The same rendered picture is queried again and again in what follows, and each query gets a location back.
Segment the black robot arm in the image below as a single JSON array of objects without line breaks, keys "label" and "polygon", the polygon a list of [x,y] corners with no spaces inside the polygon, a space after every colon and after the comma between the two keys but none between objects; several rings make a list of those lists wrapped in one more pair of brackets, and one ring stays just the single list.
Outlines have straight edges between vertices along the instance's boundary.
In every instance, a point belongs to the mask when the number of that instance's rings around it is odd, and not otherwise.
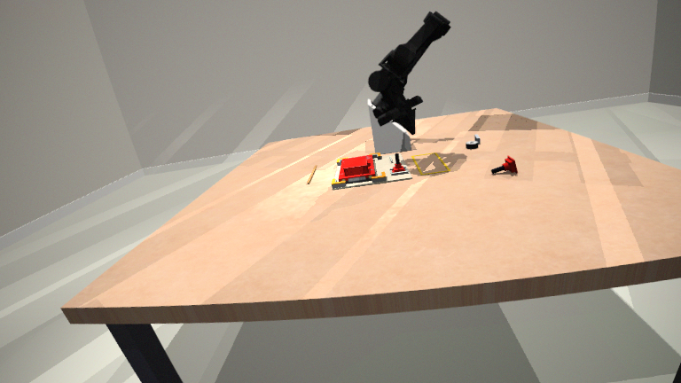
[{"label": "black robot arm", "polygon": [[[408,75],[415,64],[420,60],[431,42],[439,40],[450,31],[449,21],[439,12],[429,12],[423,20],[424,25],[410,39],[409,42],[400,44],[394,51],[381,60],[381,70],[376,70],[369,77],[369,86],[380,94],[372,102],[376,107],[373,109],[375,118],[390,111],[386,101],[381,101],[382,94],[398,85],[404,87]],[[385,63],[387,61],[387,63]]]}]

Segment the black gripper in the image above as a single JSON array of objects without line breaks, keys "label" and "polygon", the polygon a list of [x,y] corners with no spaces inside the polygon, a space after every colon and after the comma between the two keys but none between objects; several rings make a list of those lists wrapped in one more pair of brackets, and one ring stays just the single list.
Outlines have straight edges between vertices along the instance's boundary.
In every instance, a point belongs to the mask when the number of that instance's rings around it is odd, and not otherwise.
[{"label": "black gripper", "polygon": [[420,96],[405,99],[401,90],[403,90],[403,86],[399,88],[399,86],[396,85],[382,94],[383,98],[381,101],[386,101],[391,110],[379,116],[378,123],[380,126],[383,126],[390,121],[397,122],[404,126],[411,135],[414,135],[416,133],[416,108],[412,108],[422,103],[423,100]]}]

